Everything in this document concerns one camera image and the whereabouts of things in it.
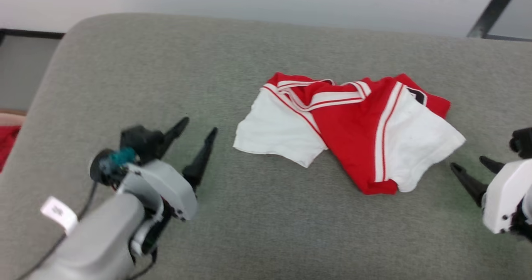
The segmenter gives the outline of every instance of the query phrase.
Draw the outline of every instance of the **floor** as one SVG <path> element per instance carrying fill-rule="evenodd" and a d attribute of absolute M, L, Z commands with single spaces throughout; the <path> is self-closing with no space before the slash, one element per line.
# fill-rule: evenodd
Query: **floor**
<path fill-rule="evenodd" d="M 57 39 L 5 36 L 0 44 L 0 109 L 28 111 Z"/>

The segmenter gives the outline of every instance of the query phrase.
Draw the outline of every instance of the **white label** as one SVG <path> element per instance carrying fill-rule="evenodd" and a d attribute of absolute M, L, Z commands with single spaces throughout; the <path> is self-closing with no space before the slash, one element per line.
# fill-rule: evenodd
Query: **white label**
<path fill-rule="evenodd" d="M 67 235 L 78 225 L 76 213 L 56 197 L 48 197 L 48 200 L 40 208 L 40 212 L 61 225 Z"/>

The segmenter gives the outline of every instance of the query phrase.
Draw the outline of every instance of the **gray robot arm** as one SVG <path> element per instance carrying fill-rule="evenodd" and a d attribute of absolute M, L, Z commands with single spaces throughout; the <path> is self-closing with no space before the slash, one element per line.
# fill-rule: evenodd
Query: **gray robot arm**
<path fill-rule="evenodd" d="M 155 259 L 158 238 L 171 218 L 188 221 L 196 214 L 195 191 L 218 130 L 181 175 L 160 159 L 187 123 L 182 119 L 166 134 L 138 125 L 122 132 L 120 150 L 101 151 L 90 176 L 116 195 L 82 219 L 30 279 L 121 280 L 136 259 Z"/>
<path fill-rule="evenodd" d="M 129 241 L 143 220 L 137 197 L 114 195 L 83 219 L 30 279 L 125 279 L 135 267 Z"/>

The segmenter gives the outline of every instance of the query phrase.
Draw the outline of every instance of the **gray fabric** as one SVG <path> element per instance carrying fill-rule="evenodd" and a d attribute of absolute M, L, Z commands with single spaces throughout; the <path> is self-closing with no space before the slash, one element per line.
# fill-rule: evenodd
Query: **gray fabric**
<path fill-rule="evenodd" d="M 12 279 L 59 237 L 38 208 L 80 210 L 90 159 L 134 123 L 191 122 L 166 161 L 191 161 L 220 128 L 194 221 L 173 221 L 146 279 L 525 279 L 532 245 L 492 235 L 448 168 L 485 180 L 479 155 L 517 159 L 532 121 L 532 45 L 166 15 L 82 21 L 59 44 L 0 184 L 0 270 Z M 276 71 L 332 78 L 409 74 L 448 98 L 468 142 L 418 188 L 363 195 L 329 152 L 311 167 L 232 148 L 236 125 Z M 99 188 L 97 203 L 111 194 Z"/>

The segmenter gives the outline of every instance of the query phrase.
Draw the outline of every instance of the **white wall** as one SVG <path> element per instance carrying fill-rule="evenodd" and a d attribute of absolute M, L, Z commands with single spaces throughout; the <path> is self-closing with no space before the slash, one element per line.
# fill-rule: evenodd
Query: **white wall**
<path fill-rule="evenodd" d="M 112 12 L 159 12 L 463 37 L 490 0 L 0 0 L 0 27 L 64 32 Z"/>
<path fill-rule="evenodd" d="M 490 34 L 532 39 L 532 0 L 512 0 Z"/>

